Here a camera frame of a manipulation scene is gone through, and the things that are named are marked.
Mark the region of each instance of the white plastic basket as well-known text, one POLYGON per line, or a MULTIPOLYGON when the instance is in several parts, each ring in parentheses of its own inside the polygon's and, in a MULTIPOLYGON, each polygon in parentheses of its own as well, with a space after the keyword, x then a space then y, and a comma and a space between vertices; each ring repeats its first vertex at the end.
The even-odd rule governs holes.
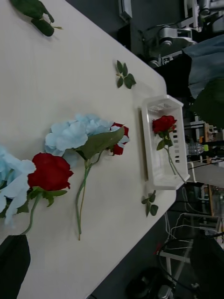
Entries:
POLYGON ((169 95, 149 98, 142 104, 148 181, 155 190, 177 190, 183 185, 182 179, 174 175, 170 167, 166 150, 156 150, 161 138, 153 132, 153 120, 163 115, 172 115, 177 120, 175 130, 170 133, 173 142, 169 148, 170 156, 182 178, 185 181, 189 178, 182 106, 181 102, 169 95))

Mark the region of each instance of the green plant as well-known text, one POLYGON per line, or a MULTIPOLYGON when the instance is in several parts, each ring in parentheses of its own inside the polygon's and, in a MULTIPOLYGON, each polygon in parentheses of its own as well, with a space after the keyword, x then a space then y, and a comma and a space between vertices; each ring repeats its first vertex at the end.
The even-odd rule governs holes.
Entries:
POLYGON ((124 63, 122 65, 122 63, 118 60, 117 61, 117 71, 118 71, 117 76, 119 77, 119 79, 117 81, 118 88, 120 88, 123 85, 123 83, 125 83, 125 86, 128 89, 131 89, 132 86, 136 84, 133 74, 128 73, 126 63, 124 63))
POLYGON ((10 0, 10 2, 22 14, 32 18, 31 23, 45 36, 52 36, 55 31, 54 28, 62 29, 62 27, 51 26, 55 20, 39 0, 10 0), (50 23, 44 20, 43 14, 48 15, 50 23))
POLYGON ((210 81, 199 93, 190 110, 210 125, 224 128, 224 78, 210 81))
POLYGON ((142 204, 146 205, 146 217, 148 217, 148 214, 151 213, 152 216, 156 216, 157 211, 158 211, 158 206, 157 205, 152 205, 155 201, 155 193, 156 190, 153 193, 149 193, 147 198, 144 198, 142 200, 142 204))

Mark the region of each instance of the loose leaf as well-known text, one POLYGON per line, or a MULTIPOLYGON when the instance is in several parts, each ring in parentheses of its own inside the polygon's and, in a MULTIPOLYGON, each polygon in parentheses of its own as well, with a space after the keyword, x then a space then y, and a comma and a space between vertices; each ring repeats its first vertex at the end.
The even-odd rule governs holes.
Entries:
POLYGON ((125 129, 124 127, 121 127, 117 131, 90 136, 87 142, 83 146, 80 146, 77 150, 81 151, 83 156, 89 160, 97 153, 117 144, 123 138, 124 134, 125 129))
POLYGON ((127 76, 127 73, 128 73, 127 65, 124 63, 124 66, 123 66, 123 75, 124 75, 124 77, 127 76))
POLYGON ((128 89, 131 89, 131 88, 132 88, 132 85, 133 85, 132 80, 131 80, 129 77, 125 77, 124 81, 125 81, 125 85, 126 85, 126 87, 127 87, 128 89))
POLYGON ((120 88, 123 85, 123 83, 124 83, 124 79, 122 77, 120 77, 117 81, 118 88, 120 88))
POLYGON ((128 74, 128 78, 132 81, 132 85, 136 84, 133 74, 128 74))
POLYGON ((152 205, 151 206, 151 210, 150 210, 150 212, 151 212, 151 215, 152 216, 156 216, 156 214, 157 214, 157 211, 158 211, 158 206, 157 205, 152 205))
POLYGON ((68 191, 66 190, 58 190, 58 191, 48 191, 52 196, 62 196, 66 194, 68 191))
POLYGON ((32 19, 31 23, 33 23, 45 36, 52 36, 54 34, 54 28, 45 20, 32 19))
POLYGON ((122 66, 122 64, 119 60, 117 61, 117 68, 118 68, 119 73, 122 74, 123 73, 123 66, 122 66))
POLYGON ((34 19, 41 19, 45 6, 39 0, 10 0, 12 5, 22 14, 34 19))
POLYGON ((143 200, 141 201, 141 203, 142 203, 143 205, 145 205, 147 202, 148 202, 148 198, 145 198, 145 199, 143 199, 143 200))
POLYGON ((159 142, 159 144, 157 145, 157 149, 156 150, 161 150, 161 149, 163 149, 164 147, 165 147, 165 141, 164 140, 161 140, 160 142, 159 142))
POLYGON ((168 145, 169 147, 173 146, 171 139, 165 139, 165 144, 168 145))
POLYGON ((156 193, 156 190, 153 192, 153 194, 149 197, 149 201, 150 202, 154 202, 155 201, 155 193, 156 193))
POLYGON ((150 202, 148 201, 146 203, 146 217, 148 217, 149 213, 150 213, 150 210, 151 210, 151 204, 150 202))
POLYGON ((54 196, 50 194, 50 192, 44 192, 43 198, 46 198, 49 202, 48 207, 51 206, 54 203, 54 196))

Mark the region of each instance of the red rose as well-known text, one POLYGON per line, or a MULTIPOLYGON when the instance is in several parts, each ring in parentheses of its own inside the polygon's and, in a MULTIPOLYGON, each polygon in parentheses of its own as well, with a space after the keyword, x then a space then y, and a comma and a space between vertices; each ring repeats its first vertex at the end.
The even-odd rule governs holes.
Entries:
POLYGON ((57 191, 70 188, 68 179, 73 172, 62 157, 39 153, 34 156, 36 171, 28 175, 30 188, 39 186, 46 191, 57 191))
POLYGON ((153 120, 153 131, 155 134, 159 132, 165 132, 170 131, 172 132, 175 127, 174 124, 176 123, 176 120, 171 115, 164 115, 161 118, 157 120, 153 120))
MULTIPOLYGON (((114 122, 113 123, 113 125, 111 126, 111 128, 113 128, 113 127, 124 127, 124 129, 125 129, 125 134, 124 134, 124 136, 126 136, 126 139, 127 138, 129 138, 128 137, 128 131, 129 131, 129 128, 127 128, 127 127, 125 127, 124 125, 122 125, 122 124, 120 124, 120 123, 116 123, 116 122, 114 122)), ((113 147, 113 149, 111 150, 111 152, 114 154, 114 155, 122 155, 123 154, 123 151, 124 151, 124 145, 126 144, 126 143, 128 143, 128 141, 129 140, 127 140, 127 141, 124 141, 124 142, 122 142, 122 139, 117 143, 117 144, 115 144, 114 145, 114 147, 113 147)))

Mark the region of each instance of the gray floor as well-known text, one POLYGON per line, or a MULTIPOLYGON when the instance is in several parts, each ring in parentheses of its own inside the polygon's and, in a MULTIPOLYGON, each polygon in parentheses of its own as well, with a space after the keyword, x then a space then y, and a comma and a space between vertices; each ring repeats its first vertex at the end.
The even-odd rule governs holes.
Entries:
MULTIPOLYGON (((118 0, 67 1, 114 38, 117 31, 125 26, 125 22, 119 17, 118 0)), ((132 0, 132 24, 144 31, 155 25, 178 22, 182 18, 180 3, 181 0, 132 0)), ((177 198, 182 199, 181 192, 178 192, 177 198)), ((179 214, 169 212, 168 215, 171 226, 174 226, 179 214)), ((127 284, 144 268, 156 266, 154 252, 166 238, 165 219, 162 217, 94 291, 95 298, 126 299, 127 284)), ((182 298, 190 299, 191 295, 182 292, 182 298)))

